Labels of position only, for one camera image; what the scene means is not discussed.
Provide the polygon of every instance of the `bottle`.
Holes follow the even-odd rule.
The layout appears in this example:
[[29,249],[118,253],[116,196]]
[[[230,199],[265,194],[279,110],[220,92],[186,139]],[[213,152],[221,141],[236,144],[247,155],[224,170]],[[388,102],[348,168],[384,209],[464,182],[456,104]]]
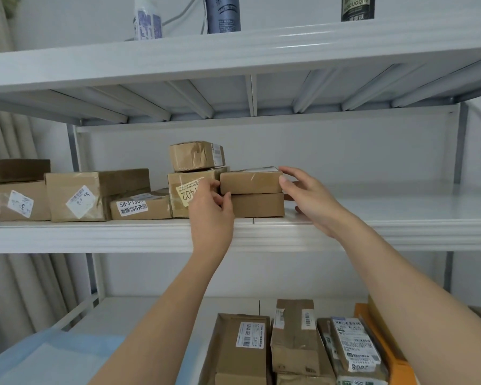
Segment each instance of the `bottle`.
[[153,0],[134,0],[135,40],[162,38],[162,20]]
[[209,34],[241,30],[239,0],[206,0],[206,2]]
[[342,21],[374,18],[376,0],[342,0]]

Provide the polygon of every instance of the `shelf underside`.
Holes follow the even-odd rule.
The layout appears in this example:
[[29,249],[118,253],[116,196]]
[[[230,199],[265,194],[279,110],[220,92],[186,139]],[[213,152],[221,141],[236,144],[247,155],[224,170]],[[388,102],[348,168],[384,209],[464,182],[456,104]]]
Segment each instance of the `shelf underside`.
[[[481,190],[452,186],[331,187],[340,202],[400,251],[481,251]],[[341,250],[287,202],[285,218],[237,219],[233,252]],[[190,252],[186,219],[104,223],[0,222],[0,253]]]
[[[107,297],[73,327],[72,332],[127,336],[156,300],[155,297]],[[315,299],[315,316],[352,316],[357,302],[366,302],[366,299]],[[182,366],[186,381],[179,383],[198,383],[218,313],[274,317],[275,310],[276,298],[204,298]]]
[[0,54],[0,110],[76,125],[447,105],[480,95],[481,11]]

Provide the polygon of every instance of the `beige curtain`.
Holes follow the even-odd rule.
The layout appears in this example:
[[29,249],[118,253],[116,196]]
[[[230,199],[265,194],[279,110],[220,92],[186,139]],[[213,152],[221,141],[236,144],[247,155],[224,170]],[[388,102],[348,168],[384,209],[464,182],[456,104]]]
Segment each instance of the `beige curtain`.
[[[0,52],[14,51],[0,0]],[[0,159],[37,158],[30,120],[0,111]],[[64,254],[0,254],[0,351],[77,306]]]

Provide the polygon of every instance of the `yellow sticker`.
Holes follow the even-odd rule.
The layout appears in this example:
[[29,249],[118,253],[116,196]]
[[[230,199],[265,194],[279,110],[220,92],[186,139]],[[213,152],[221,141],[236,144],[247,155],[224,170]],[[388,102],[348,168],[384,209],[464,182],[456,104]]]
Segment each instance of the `yellow sticker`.
[[187,182],[186,184],[176,188],[176,191],[178,192],[181,198],[181,202],[184,204],[185,207],[189,206],[189,202],[194,197],[194,194],[198,189],[199,181],[204,179],[205,177],[201,177],[201,178],[198,178],[197,180]]

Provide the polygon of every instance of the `forearm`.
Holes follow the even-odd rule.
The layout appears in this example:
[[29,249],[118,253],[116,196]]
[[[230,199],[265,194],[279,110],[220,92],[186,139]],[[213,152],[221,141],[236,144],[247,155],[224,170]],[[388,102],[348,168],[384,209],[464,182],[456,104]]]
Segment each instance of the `forearm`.
[[218,264],[193,254],[90,385],[173,385],[207,286]]
[[481,384],[481,319],[356,216],[333,226],[423,384]]

